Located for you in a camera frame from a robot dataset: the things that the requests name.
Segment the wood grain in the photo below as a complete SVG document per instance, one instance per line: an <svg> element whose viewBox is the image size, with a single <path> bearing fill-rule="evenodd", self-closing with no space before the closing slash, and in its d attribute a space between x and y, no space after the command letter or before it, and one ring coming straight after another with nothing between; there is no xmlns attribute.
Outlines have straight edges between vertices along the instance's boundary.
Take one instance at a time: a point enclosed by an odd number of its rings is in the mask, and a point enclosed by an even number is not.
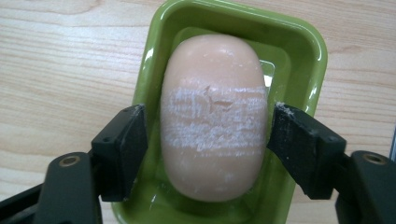
<svg viewBox="0 0 396 224"><path fill-rule="evenodd" d="M43 181L59 155L131 104L149 23L163 1L0 0L0 200ZM347 152L388 156L396 122L396 2L238 1L301 18L329 63L316 118ZM336 223L334 200L297 187L288 223ZM103 204L105 223L116 223Z"/></svg>

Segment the green container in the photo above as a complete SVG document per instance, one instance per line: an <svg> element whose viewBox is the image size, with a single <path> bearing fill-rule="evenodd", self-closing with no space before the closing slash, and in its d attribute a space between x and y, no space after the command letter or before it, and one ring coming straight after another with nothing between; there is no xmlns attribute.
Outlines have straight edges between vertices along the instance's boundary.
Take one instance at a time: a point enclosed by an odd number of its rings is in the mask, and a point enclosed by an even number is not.
<svg viewBox="0 0 396 224"><path fill-rule="evenodd" d="M220 0L166 2L157 10L149 27L133 101L134 105L146 105L148 152L129 201L113 203L120 223L286 222L295 183L268 149L253 188L226 203L197 202L181 195L164 171L160 98L168 59L183 40L216 33L245 40L259 56L269 92L268 120L272 120L276 102L314 115L326 70L327 50L313 26L285 15Z"/></svg>

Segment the green soap dish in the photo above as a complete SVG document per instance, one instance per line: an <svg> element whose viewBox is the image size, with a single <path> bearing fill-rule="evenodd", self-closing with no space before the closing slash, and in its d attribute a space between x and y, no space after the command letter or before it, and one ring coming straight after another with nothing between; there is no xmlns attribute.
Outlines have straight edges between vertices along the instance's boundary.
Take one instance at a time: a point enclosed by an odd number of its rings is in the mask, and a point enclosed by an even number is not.
<svg viewBox="0 0 396 224"><path fill-rule="evenodd" d="M168 59L183 40L215 33L244 39L256 51L269 92L269 120L275 102L313 116L327 64L326 46L314 27L299 19L220 0L167 1L149 27L134 94L134 105L146 105L149 148L130 200L113 203L120 223L286 222L295 183L269 150L253 188L226 203L189 199L172 187L164 172L159 111Z"/></svg>

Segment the soap bar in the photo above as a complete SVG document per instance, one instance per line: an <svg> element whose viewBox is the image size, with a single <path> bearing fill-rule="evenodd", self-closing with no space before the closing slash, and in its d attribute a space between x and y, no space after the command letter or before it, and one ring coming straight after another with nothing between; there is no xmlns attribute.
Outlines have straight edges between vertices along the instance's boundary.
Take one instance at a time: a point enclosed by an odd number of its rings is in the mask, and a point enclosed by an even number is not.
<svg viewBox="0 0 396 224"><path fill-rule="evenodd" d="M267 97L255 51L230 35L198 35L169 59L161 97L165 172L204 202L237 198L254 184L265 149Z"/></svg>

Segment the oval object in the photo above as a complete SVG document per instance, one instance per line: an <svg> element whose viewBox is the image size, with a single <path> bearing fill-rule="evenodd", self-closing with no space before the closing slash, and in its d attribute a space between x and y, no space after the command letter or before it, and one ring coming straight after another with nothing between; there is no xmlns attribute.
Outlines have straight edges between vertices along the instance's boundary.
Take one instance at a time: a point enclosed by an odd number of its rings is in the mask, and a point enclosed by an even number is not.
<svg viewBox="0 0 396 224"><path fill-rule="evenodd" d="M182 194L224 202L249 190L265 149L260 61L244 41L199 35L172 54L161 97L165 172Z"/></svg>

